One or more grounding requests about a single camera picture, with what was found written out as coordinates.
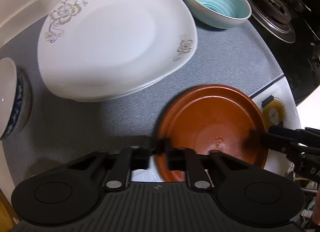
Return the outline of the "grey counter mat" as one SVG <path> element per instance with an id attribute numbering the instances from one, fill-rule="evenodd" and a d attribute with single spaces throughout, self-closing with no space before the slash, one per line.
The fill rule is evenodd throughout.
<path id="1" fill-rule="evenodd" d="M 22 70 L 33 103 L 24 128 L 5 139 L 3 148 L 14 184 L 97 150 L 117 152 L 156 134 L 170 103 L 203 84 L 233 86 L 247 95 L 282 76 L 282 70 L 250 22 L 221 30 L 197 22 L 198 44 L 191 60 L 154 85 L 125 97 L 81 103 L 53 95 L 37 63 L 44 19 L 1 48 Z"/>

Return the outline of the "blue patterned white bowl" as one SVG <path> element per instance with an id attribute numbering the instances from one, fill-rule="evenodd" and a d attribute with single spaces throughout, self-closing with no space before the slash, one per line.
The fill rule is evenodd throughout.
<path id="1" fill-rule="evenodd" d="M 21 131 L 31 111 L 31 91 L 25 74 L 11 58 L 1 59 L 1 140 Z"/>

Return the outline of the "white floral square plate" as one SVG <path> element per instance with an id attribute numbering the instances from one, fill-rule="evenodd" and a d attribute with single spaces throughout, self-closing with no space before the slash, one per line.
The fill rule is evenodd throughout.
<path id="1" fill-rule="evenodd" d="M 96 101 L 162 80 L 196 48 L 195 21 L 182 0 L 62 0 L 43 24 L 37 60 L 52 94 Z"/>

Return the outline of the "brown round plate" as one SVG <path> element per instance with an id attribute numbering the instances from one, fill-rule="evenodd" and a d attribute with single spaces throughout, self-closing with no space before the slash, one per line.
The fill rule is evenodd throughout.
<path id="1" fill-rule="evenodd" d="M 173 100 L 161 118 L 157 138 L 172 147 L 207 155 L 212 150 L 264 168 L 268 150 L 259 144 L 266 131 L 255 102 L 226 85 L 202 85 Z"/>

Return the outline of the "black gas stove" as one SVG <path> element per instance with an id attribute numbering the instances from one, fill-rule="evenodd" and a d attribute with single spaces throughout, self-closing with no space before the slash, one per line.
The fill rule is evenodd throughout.
<path id="1" fill-rule="evenodd" d="M 319 86 L 319 22 L 304 0 L 248 0 L 251 24 L 280 65 L 299 105 Z"/>

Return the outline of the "teal ribbed bowl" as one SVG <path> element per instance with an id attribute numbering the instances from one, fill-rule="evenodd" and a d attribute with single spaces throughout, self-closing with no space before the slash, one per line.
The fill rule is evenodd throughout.
<path id="1" fill-rule="evenodd" d="M 218 29 L 243 24 L 252 15 L 247 0 L 184 0 L 192 15 L 202 23 Z"/>

